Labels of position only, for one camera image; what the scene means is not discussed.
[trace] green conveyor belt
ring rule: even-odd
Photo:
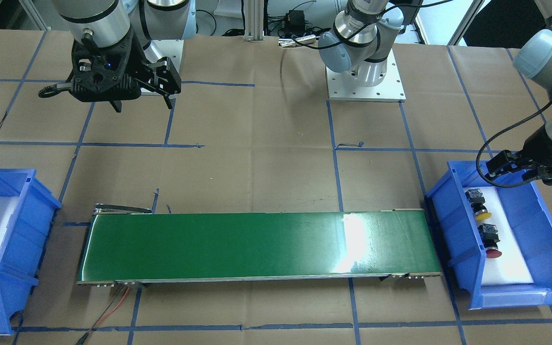
[[[94,216],[79,284],[439,275],[422,210]]]

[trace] white mounting plate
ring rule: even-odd
[[[393,51],[387,57],[387,72],[383,81],[375,87],[361,87],[350,71],[336,73],[327,68],[329,99],[357,102],[399,102],[406,100],[402,79]]]
[[[182,39],[164,39],[154,41],[156,46],[161,50],[163,56],[172,59],[173,66],[180,73],[180,62],[182,61],[182,50],[184,48],[184,40]],[[142,96],[160,96],[157,92],[151,92],[142,88]]]

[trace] blue plastic bin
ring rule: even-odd
[[[500,183],[518,183],[522,174],[500,177]],[[478,175],[475,162],[449,161],[447,173],[427,194],[451,256],[448,264],[459,287],[471,294],[469,309],[552,304],[552,217],[534,183],[497,189],[534,283],[481,285],[486,254],[463,188],[483,186],[490,185]]]
[[[18,197],[0,245],[0,334],[37,285],[35,273],[55,210],[61,203],[35,178],[35,170],[0,169],[0,197]]]

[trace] red wire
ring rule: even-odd
[[[97,322],[95,323],[95,325],[98,325],[101,321],[105,320],[107,317],[109,317],[110,315],[112,315],[113,312],[115,312],[118,307],[120,307],[121,303],[123,303],[123,301],[125,301],[125,297],[127,297],[127,294],[129,294],[129,290],[131,290],[129,287],[127,287],[127,290],[125,291],[125,294],[123,295],[123,297],[121,298],[121,300],[118,302],[118,304],[116,305],[116,307],[114,307],[113,310],[110,310],[109,313],[105,314],[103,317],[101,317],[100,319],[97,320]]]

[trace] red button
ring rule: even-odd
[[[487,249],[487,258],[499,258],[502,256],[502,252],[497,249]]]

